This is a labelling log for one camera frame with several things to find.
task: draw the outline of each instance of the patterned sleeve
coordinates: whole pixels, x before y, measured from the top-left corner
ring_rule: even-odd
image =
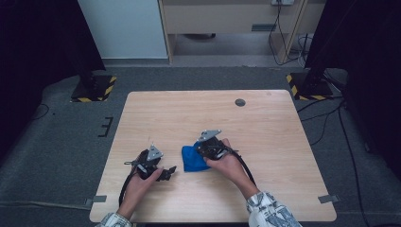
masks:
[[[117,213],[109,213],[96,227],[132,227],[132,224]]]
[[[269,192],[259,192],[247,200],[250,227],[302,227],[292,213]]]

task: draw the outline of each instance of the blue cloth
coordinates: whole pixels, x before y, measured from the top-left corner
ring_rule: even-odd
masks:
[[[198,172],[210,168],[195,150],[197,144],[198,142],[194,146],[183,146],[183,171],[185,172]]]

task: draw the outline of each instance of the hand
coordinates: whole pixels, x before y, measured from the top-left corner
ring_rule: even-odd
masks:
[[[142,180],[139,174],[134,174],[127,186],[124,200],[118,208],[117,214],[130,220],[136,206],[144,198],[148,189],[156,182],[162,172],[163,169],[158,168],[146,180]]]
[[[223,142],[225,146],[229,148],[231,147],[228,139],[224,138],[221,140],[221,142]],[[241,191],[245,199],[248,199],[259,192],[259,189],[257,189],[257,187],[245,173],[242,164],[233,154],[226,154],[221,159],[216,161],[204,158],[204,161],[208,166],[219,171],[227,179],[232,181]]]

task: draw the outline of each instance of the hazard tape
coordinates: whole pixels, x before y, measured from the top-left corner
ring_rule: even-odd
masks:
[[[323,100],[332,98],[332,96],[301,96],[298,93],[297,86],[293,82],[292,75],[287,75],[287,82],[289,84],[289,88],[291,89],[292,95],[295,100]]]
[[[92,102],[92,101],[105,101],[110,95],[110,92],[112,91],[114,87],[114,83],[117,77],[111,77],[109,84],[107,86],[107,89],[104,92],[103,96],[98,96],[98,97],[77,97],[77,98],[71,98],[72,102]]]

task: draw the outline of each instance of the tripod base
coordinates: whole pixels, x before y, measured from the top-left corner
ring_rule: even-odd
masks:
[[[307,73],[291,73],[287,75],[287,82],[296,100],[320,100],[333,96],[333,92],[325,81],[321,81],[310,91],[303,91],[302,88],[304,87],[306,76]]]
[[[86,88],[80,80],[74,93],[71,95],[72,102],[91,102],[91,101],[105,101],[108,97],[116,77],[114,76],[94,76],[96,80],[96,88]]]

